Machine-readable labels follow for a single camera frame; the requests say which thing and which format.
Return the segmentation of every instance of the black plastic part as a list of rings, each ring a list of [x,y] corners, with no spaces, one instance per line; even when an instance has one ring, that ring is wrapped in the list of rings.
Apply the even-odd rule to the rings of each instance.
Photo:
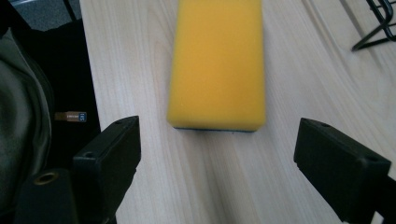
[[[388,177],[380,191],[376,211],[384,218],[383,224],[396,223],[396,181]]]
[[[115,216],[139,162],[138,117],[112,123],[74,157],[72,174],[82,222],[108,222]]]
[[[312,119],[300,121],[294,161],[342,221],[371,222],[390,161]]]
[[[69,172],[52,169],[29,177],[22,186],[14,223],[78,223]]]

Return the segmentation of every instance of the light wood grain surface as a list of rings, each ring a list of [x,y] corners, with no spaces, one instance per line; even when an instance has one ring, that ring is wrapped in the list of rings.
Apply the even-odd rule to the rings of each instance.
[[[102,129],[141,121],[119,223],[340,223],[292,160],[301,117],[396,162],[396,44],[350,51],[376,26],[364,0],[263,0],[267,123],[255,133],[166,122],[177,0],[80,3]]]

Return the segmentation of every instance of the sponge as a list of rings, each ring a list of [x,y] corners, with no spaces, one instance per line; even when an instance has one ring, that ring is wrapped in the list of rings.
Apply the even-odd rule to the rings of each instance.
[[[179,0],[168,122],[257,131],[265,122],[261,0]]]

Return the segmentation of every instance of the screw hole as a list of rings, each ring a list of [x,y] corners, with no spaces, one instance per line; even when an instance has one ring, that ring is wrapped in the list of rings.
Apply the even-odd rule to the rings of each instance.
[[[84,154],[84,157],[86,157],[86,158],[93,158],[93,153],[92,153],[92,152],[86,152],[86,153]]]
[[[57,179],[58,176],[59,176],[59,174],[55,173],[55,172],[43,174],[35,179],[35,184],[36,185],[46,185],[46,184],[54,181],[55,179]]]

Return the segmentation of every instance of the cloth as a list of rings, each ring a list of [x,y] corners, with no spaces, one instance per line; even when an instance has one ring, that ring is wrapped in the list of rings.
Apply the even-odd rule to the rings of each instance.
[[[87,112],[87,122],[55,121],[55,111]],[[27,176],[70,168],[99,133],[82,21],[46,32],[8,30],[0,38],[0,217]]]
[[[0,212],[21,182],[40,171],[50,148],[53,94],[40,67],[8,30],[0,41]]]

